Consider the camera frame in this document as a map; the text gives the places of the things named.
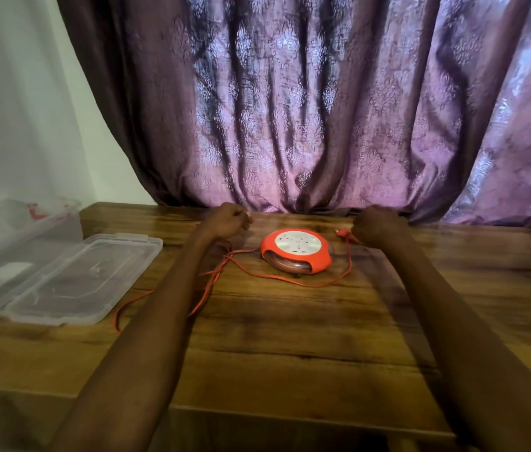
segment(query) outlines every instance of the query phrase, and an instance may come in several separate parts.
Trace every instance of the person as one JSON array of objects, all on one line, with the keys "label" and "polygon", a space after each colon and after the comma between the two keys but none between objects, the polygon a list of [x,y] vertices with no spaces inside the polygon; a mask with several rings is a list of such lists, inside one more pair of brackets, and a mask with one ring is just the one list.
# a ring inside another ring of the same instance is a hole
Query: person
[{"label": "person", "polygon": [[[50,450],[148,448],[176,387],[201,259],[217,239],[251,223],[245,208],[224,203],[194,230],[83,387]],[[354,220],[352,233],[367,247],[382,250],[397,270],[450,395],[482,451],[531,452],[530,370],[437,272],[406,220],[373,206]]]}]

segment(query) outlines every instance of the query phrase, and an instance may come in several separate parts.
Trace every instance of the wood grain surface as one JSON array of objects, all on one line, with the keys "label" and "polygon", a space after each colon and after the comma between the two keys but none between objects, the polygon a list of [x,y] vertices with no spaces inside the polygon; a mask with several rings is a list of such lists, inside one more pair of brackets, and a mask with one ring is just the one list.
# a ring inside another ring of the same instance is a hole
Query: wood grain surface
[{"label": "wood grain surface", "polygon": [[[156,286],[204,211],[98,203],[81,215],[86,237],[125,232],[163,239],[163,251],[127,300]],[[233,243],[256,248],[279,228],[316,231],[335,252],[329,271],[302,277],[319,283],[345,270],[346,249],[334,230],[350,224],[257,213],[251,230]],[[450,284],[531,368],[531,230],[454,226],[413,233]],[[327,288],[254,278],[227,265],[193,324],[172,406],[453,437],[459,421],[401,283],[380,252],[352,251],[352,273]],[[258,254],[237,259],[252,271],[275,273]],[[123,325],[139,307],[126,311]],[[76,396],[116,338],[111,321],[112,313],[94,326],[0,319],[0,390]]]}]

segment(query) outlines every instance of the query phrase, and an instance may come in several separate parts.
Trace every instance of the tangled cord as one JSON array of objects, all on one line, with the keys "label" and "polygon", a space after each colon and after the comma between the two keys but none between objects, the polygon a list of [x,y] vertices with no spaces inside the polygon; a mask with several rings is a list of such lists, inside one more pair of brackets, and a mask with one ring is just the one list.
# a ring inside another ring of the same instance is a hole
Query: tangled cord
[{"label": "tangled cord", "polygon": [[[193,314],[196,314],[207,302],[207,299],[209,298],[209,295],[211,294],[211,290],[213,290],[213,287],[215,286],[217,280],[220,278],[220,275],[222,274],[224,270],[224,266],[231,261],[236,266],[238,266],[241,270],[243,270],[245,273],[247,273],[250,276],[253,277],[259,277],[263,279],[276,279],[279,281],[288,282],[290,284],[295,284],[296,286],[301,287],[311,287],[311,288],[321,288],[321,287],[327,287],[331,284],[334,284],[335,282],[343,279],[346,275],[348,275],[351,272],[352,268],[352,261],[351,261],[351,247],[350,242],[353,243],[360,243],[358,239],[351,234],[351,231],[348,228],[341,228],[340,230],[336,230],[335,234],[339,236],[340,238],[343,238],[345,240],[345,243],[347,245],[347,270],[341,274],[340,276],[337,276],[336,278],[326,281],[322,284],[304,284],[299,281],[295,281],[293,279],[285,278],[283,276],[277,276],[274,274],[259,274],[259,273],[252,273],[249,270],[247,270],[244,266],[240,265],[239,262],[233,259],[233,256],[237,254],[248,254],[249,252],[256,252],[258,249],[240,249],[240,250],[232,250],[232,245],[228,241],[225,243],[227,244],[226,249],[227,252],[224,255],[223,260],[220,262],[219,265],[212,271],[207,271],[204,273],[200,273],[199,276],[210,276],[209,280],[207,281],[207,284],[205,286],[205,291],[203,292],[203,296],[201,297],[201,300],[194,306],[192,311],[190,311],[190,314],[188,314],[188,317],[191,317]],[[117,333],[121,333],[121,330],[119,328],[119,317],[121,315],[121,312],[127,308],[132,303],[135,303],[139,299],[144,298],[145,296],[150,295],[153,293],[154,290],[148,290],[147,292],[144,292],[141,296],[137,296],[135,298],[130,299],[129,301],[126,301],[123,303],[119,308],[115,311],[115,315],[113,317],[113,327],[115,328],[115,331]]]}]

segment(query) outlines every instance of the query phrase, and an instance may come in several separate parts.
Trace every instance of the orange casing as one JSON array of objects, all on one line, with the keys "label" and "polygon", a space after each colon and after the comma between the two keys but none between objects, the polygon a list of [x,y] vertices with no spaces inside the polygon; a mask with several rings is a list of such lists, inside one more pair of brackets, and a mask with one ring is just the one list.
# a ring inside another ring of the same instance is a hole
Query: orange casing
[{"label": "orange casing", "polygon": [[[276,245],[276,237],[286,231],[303,231],[304,233],[309,233],[310,235],[315,236],[320,240],[320,243],[322,243],[322,247],[320,248],[320,250],[318,250],[318,252],[309,256],[300,256],[291,254],[290,252],[285,252]],[[306,261],[311,266],[311,274],[320,273],[332,264],[328,241],[322,238],[322,236],[315,233],[314,231],[306,230],[303,228],[284,228],[282,230],[276,230],[274,233],[270,233],[261,242],[261,257],[263,257],[264,253],[268,250],[271,250],[280,257],[288,258],[289,260]]]}]

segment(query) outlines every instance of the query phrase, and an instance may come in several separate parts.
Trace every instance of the transparent plastic bin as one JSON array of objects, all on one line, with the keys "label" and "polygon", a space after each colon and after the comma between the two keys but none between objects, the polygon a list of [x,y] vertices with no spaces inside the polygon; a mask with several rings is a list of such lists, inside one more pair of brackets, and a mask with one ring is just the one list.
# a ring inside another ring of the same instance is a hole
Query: transparent plastic bin
[{"label": "transparent plastic bin", "polygon": [[162,248],[161,239],[146,235],[93,235],[9,292],[0,314],[45,325],[95,324]]},{"label": "transparent plastic bin", "polygon": [[76,204],[0,201],[0,304],[16,285],[83,241]]}]

